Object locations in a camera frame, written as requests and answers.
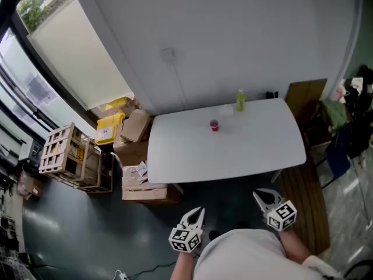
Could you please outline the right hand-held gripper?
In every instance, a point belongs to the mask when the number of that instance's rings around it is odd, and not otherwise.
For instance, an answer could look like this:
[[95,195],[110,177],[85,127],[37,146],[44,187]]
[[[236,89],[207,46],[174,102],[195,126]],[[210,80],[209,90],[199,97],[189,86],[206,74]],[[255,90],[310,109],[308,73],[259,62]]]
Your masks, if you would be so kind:
[[[269,204],[280,204],[283,202],[282,196],[273,189],[258,188],[253,192],[253,196],[262,212],[266,212],[269,209]],[[288,200],[266,214],[266,224],[281,232],[294,224],[296,218],[297,209]]]

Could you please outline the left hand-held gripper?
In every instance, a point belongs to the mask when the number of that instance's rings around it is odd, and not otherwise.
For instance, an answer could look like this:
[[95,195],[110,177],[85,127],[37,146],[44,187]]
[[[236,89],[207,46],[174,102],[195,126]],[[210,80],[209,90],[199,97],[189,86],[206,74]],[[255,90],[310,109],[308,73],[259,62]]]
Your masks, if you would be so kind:
[[[189,219],[198,214],[195,225],[190,226]],[[169,235],[168,241],[174,251],[182,253],[193,253],[203,242],[203,227],[205,222],[205,208],[199,206],[186,214],[180,220],[180,223],[174,227]]]

